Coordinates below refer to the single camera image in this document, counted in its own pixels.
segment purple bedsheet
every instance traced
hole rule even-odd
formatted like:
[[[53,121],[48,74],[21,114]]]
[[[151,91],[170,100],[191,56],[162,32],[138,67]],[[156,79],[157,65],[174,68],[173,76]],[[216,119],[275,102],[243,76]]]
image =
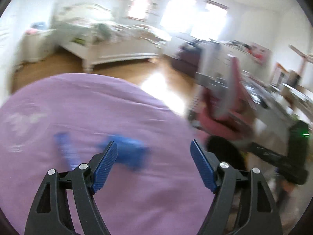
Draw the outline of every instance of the purple bedsheet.
[[[96,193],[112,235],[195,235],[213,200],[190,156],[188,123],[161,101],[120,79],[61,74],[15,93],[0,109],[0,207],[24,234],[30,206],[50,168],[68,170],[53,135],[68,131],[81,160],[108,134],[139,139],[151,149],[146,168],[115,164]],[[76,232],[74,200],[69,197]]]

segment pink chair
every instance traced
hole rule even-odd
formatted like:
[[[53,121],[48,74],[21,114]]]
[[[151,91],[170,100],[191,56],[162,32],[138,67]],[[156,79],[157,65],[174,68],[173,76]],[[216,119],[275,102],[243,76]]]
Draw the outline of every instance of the pink chair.
[[[205,88],[202,100],[205,107],[198,113],[202,129],[210,135],[223,137],[238,147],[244,147],[252,139],[251,123],[242,116],[249,105],[245,105],[246,89],[241,84],[238,59],[228,55],[231,73],[224,92],[217,96],[214,89]]]

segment bed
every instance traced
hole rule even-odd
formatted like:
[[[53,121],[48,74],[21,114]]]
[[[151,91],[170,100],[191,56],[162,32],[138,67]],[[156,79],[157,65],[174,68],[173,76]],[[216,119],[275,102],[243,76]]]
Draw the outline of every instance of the bed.
[[[121,25],[97,4],[65,7],[55,17],[57,44],[80,57],[85,73],[96,64],[158,57],[171,37],[149,25]]]
[[[97,74],[52,76],[17,91],[1,107],[0,118],[0,227],[2,210],[23,235],[46,172],[69,170],[53,140],[58,132],[70,134],[82,162],[89,162],[112,134],[149,148],[142,170],[114,164],[94,196],[112,235],[193,235],[209,211],[214,194],[190,155],[192,129],[131,83]],[[74,227],[83,234],[71,190],[68,195]]]

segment blue toy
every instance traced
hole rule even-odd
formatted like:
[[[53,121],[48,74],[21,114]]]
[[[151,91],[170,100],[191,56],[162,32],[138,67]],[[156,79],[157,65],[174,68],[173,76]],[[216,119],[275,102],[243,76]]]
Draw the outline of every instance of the blue toy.
[[[140,170],[144,167],[149,149],[143,142],[121,135],[110,135],[99,147],[104,149],[110,141],[117,144],[118,154],[116,163],[124,164],[131,170]]]

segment window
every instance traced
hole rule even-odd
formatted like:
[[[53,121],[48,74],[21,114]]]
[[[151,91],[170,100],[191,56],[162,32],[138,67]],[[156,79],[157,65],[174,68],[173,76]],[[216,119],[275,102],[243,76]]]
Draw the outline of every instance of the window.
[[[148,18],[153,0],[132,0],[128,17],[145,21]]]
[[[226,23],[228,7],[207,0],[205,10],[198,13],[190,35],[200,40],[218,40]]]
[[[196,0],[171,0],[161,19],[161,26],[184,33],[192,24]]]

